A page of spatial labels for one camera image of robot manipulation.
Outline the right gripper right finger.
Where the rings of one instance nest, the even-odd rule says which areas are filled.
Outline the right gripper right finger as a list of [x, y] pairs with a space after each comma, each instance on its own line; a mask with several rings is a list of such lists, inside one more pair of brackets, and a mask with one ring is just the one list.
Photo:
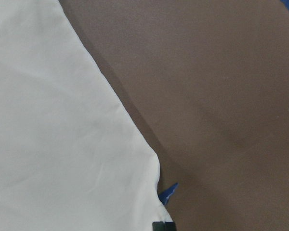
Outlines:
[[165, 222], [164, 223], [164, 231], [176, 231], [175, 222]]

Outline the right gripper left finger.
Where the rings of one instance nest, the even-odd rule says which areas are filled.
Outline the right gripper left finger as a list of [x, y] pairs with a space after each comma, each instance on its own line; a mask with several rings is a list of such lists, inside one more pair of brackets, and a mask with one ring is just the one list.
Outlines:
[[163, 221], [155, 221], [152, 223], [152, 230], [153, 231], [164, 231], [165, 230], [165, 223]]

